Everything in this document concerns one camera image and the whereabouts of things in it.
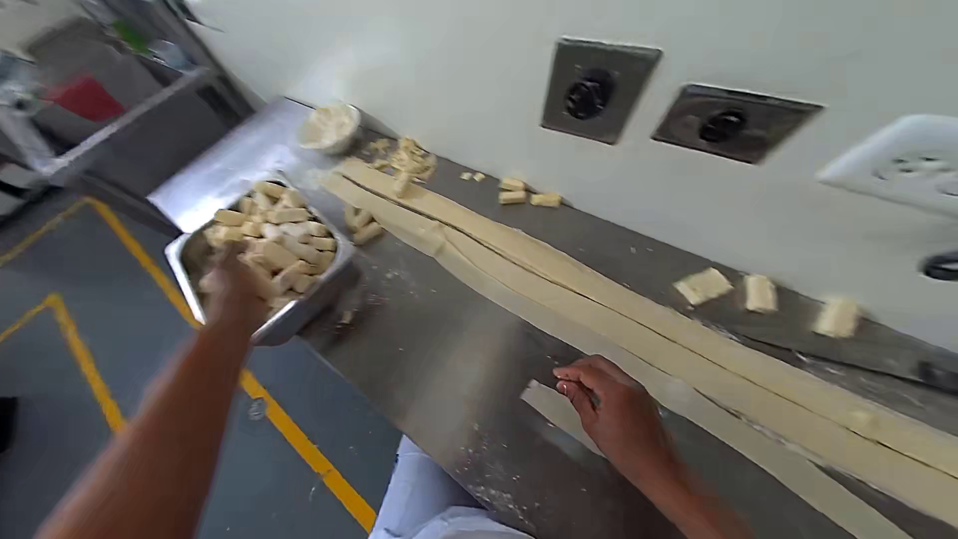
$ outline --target bowl of dough crumbs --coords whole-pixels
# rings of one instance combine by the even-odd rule
[[[345,152],[359,132],[360,117],[359,109],[349,104],[320,106],[300,126],[300,147],[330,155]]]

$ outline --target white wall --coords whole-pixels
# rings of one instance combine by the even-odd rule
[[[855,141],[915,112],[958,116],[958,4],[929,0],[201,0],[217,56],[266,100],[345,99],[443,156],[525,176],[577,207],[958,350],[958,284],[915,270],[958,224],[816,184]],[[561,35],[665,56],[614,147],[541,129]],[[754,167],[649,139],[703,82],[825,105]]]
[[[0,0],[0,49],[21,53],[20,44],[81,13],[73,0]]]

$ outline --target metal tray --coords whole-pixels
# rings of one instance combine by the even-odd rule
[[[275,171],[268,177],[268,180],[282,184],[284,187],[292,187],[285,180],[282,171]],[[254,183],[255,181],[252,179],[241,182],[240,185],[247,188],[227,207],[236,207],[240,199],[252,191]],[[283,309],[260,326],[260,329],[256,330],[251,339],[255,345],[277,346],[292,339],[299,330],[316,317],[324,307],[330,305],[339,292],[348,287],[358,276],[358,272],[353,265],[353,253],[355,251],[353,243],[312,205],[307,204],[307,209],[320,223],[326,226],[336,240],[336,256],[332,259],[332,264],[319,275],[309,290],[303,293],[299,299],[286,304]],[[193,316],[203,324],[206,323],[206,314],[200,302],[199,279],[203,276],[204,267],[213,254],[213,248],[207,243],[202,232],[213,223],[213,220],[209,220],[194,232],[181,235],[167,245],[165,249],[173,275],[176,277],[176,282],[179,284],[180,290],[183,291],[183,295],[186,296],[186,302],[190,306],[190,310],[193,311]]]

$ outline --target steel countertop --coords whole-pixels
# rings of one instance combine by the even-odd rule
[[[340,159],[295,144],[295,131],[310,111],[290,100],[274,102],[150,200],[184,231],[192,231],[239,193],[237,180],[280,169],[312,205],[343,225],[341,201],[306,174],[314,168],[331,169]],[[379,137],[364,135],[367,140]],[[362,148],[357,145],[354,152]],[[739,274],[568,206],[500,206],[496,180],[462,181],[459,174],[467,170],[441,159],[428,188],[520,228],[663,305],[684,307],[670,286],[681,276],[710,266],[730,277]],[[604,459],[519,400],[530,379],[553,385],[551,369],[581,357],[580,351],[508,313],[391,235],[362,247],[355,260],[363,275],[358,288],[301,336],[466,490],[507,524],[537,537],[678,536]],[[871,361],[879,350],[885,354],[879,356],[882,361],[922,358],[946,365],[954,361],[952,354],[872,322],[865,323],[857,344],[810,340],[808,319],[817,303],[783,289],[780,299],[787,312],[781,318],[742,316],[737,303],[741,299],[732,295],[689,314],[752,337],[741,340],[826,380],[958,432],[958,404],[950,396],[795,354],[793,349],[860,362]],[[354,310],[352,322],[337,323],[349,310]],[[721,441],[667,410],[663,416],[686,460],[758,535],[847,536]],[[909,525],[913,535],[931,536],[925,528],[933,523],[921,515],[858,481],[830,473],[893,522],[917,520],[917,525]]]

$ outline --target hand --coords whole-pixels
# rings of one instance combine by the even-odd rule
[[[680,473],[680,460],[655,401],[618,365],[590,356],[553,373],[559,378],[559,392],[579,412],[585,432],[629,480],[636,483]]]
[[[241,252],[241,244],[229,242],[217,257],[209,323],[224,324],[252,335],[265,319],[267,306],[256,293],[256,276],[237,258]]]

